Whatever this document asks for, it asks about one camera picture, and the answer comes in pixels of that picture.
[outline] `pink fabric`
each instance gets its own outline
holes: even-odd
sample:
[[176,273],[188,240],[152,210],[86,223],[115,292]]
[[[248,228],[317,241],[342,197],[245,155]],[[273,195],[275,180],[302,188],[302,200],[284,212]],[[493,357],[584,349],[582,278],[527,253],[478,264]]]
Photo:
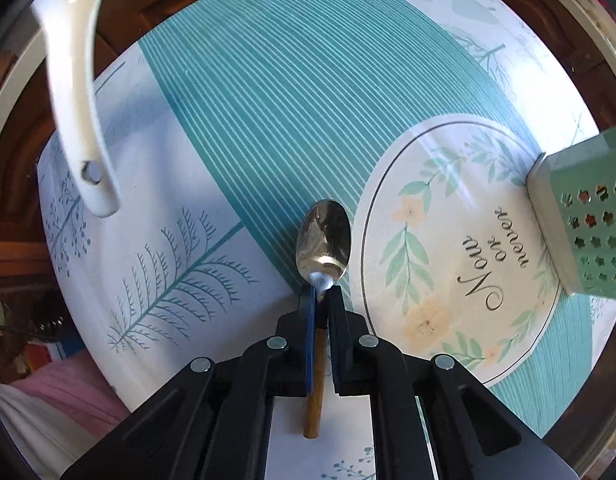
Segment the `pink fabric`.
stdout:
[[97,439],[130,414],[87,350],[50,363],[11,386],[44,400]]

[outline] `spoon handle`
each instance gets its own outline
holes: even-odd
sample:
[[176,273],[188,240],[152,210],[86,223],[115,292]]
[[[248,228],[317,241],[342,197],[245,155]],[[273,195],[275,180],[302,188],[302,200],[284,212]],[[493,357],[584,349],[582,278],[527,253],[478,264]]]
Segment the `spoon handle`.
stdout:
[[314,368],[312,371],[312,394],[308,396],[304,437],[317,438],[322,421],[323,383],[326,373],[327,328],[317,328],[314,336]]

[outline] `teal striped pattern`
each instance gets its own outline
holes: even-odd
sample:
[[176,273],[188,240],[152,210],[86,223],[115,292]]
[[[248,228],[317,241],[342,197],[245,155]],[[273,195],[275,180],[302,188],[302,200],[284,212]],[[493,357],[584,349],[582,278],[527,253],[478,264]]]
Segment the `teal striped pattern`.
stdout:
[[296,229],[349,215],[382,153],[451,112],[530,132],[479,65],[404,0],[201,0],[140,40],[199,156],[297,288]]
[[544,436],[588,378],[591,341],[590,299],[564,295],[532,355],[490,390]]

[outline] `green basket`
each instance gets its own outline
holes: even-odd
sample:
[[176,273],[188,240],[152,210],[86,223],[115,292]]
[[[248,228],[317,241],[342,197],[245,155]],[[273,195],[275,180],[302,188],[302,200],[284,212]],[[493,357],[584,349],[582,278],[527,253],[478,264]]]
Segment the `green basket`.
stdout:
[[543,155],[528,194],[564,290],[616,298],[616,127]]

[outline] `white handle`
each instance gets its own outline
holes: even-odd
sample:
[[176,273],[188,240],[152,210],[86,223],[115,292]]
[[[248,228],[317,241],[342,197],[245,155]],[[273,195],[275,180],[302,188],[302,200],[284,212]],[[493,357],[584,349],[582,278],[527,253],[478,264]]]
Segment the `white handle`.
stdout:
[[101,0],[35,0],[46,38],[54,120],[83,203],[105,217],[120,206],[119,186],[104,144],[92,89],[94,29]]

